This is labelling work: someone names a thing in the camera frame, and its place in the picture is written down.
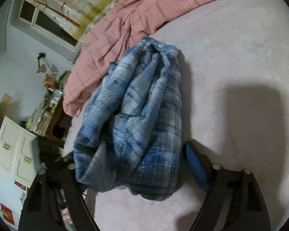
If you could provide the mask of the pink bed sheet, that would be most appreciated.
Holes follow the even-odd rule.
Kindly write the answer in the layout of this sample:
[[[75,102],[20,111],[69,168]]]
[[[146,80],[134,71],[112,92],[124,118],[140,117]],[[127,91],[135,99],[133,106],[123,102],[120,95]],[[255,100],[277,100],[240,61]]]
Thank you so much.
[[[217,0],[153,38],[181,52],[182,140],[226,169],[250,169],[279,230],[289,218],[288,5]]]

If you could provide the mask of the pink checked duvet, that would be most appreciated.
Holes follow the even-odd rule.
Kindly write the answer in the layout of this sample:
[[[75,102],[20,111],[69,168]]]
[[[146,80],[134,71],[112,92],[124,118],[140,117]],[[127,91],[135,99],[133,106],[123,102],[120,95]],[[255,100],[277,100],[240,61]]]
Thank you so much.
[[[84,36],[64,87],[63,109],[78,116],[110,62],[165,23],[215,0],[121,0]]]

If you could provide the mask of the white drawer cabinet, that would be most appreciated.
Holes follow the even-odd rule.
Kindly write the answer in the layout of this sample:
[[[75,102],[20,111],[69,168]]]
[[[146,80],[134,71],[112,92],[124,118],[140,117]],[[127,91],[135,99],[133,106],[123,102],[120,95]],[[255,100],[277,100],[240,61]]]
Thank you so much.
[[[5,117],[0,127],[0,170],[30,188],[37,174],[32,141],[37,136]]]

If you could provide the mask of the blue plaid shirt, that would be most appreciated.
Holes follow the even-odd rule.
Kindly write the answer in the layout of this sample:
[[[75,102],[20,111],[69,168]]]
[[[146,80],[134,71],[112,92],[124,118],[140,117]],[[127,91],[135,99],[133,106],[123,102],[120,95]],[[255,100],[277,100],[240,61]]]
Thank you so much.
[[[76,180],[163,201],[176,189],[182,146],[178,49],[144,37],[112,62],[73,144]]]

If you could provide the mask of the white framed window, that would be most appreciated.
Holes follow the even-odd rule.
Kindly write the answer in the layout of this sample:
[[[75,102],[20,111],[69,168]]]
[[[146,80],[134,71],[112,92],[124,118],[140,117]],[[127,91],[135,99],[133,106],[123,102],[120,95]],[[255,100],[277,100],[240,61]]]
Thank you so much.
[[[75,61],[77,40],[29,2],[13,0],[10,23],[68,61]]]

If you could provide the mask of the stack of papers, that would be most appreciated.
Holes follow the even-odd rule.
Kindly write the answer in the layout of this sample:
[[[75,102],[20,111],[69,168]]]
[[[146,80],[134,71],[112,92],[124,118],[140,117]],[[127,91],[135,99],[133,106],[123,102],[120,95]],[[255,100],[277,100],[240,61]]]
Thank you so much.
[[[38,105],[26,122],[26,130],[44,136],[52,118],[51,108],[44,101]]]

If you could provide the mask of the orange paper bag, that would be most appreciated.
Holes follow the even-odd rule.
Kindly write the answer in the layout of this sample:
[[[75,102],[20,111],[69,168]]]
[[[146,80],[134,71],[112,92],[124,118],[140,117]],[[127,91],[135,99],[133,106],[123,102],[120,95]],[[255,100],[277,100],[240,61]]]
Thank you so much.
[[[45,79],[43,81],[44,87],[46,87],[47,89],[57,89],[58,82],[56,78],[57,78],[56,74],[46,74]]]

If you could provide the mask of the cardboard box on cabinet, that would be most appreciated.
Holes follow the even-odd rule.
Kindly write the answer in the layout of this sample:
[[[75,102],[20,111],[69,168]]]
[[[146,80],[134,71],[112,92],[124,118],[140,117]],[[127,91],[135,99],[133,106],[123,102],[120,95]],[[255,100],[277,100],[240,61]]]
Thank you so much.
[[[5,93],[0,101],[0,121],[3,121],[11,101],[12,97]]]

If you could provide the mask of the dark wooden desk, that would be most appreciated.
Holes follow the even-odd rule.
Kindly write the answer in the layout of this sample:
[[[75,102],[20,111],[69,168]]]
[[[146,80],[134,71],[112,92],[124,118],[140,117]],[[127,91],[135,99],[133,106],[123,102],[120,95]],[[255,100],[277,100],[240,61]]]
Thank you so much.
[[[60,147],[65,145],[64,138],[67,136],[68,130],[71,126],[72,117],[67,115],[63,109],[63,96],[59,99],[59,102],[51,115],[48,127],[46,128],[44,137],[50,141],[55,142]]]

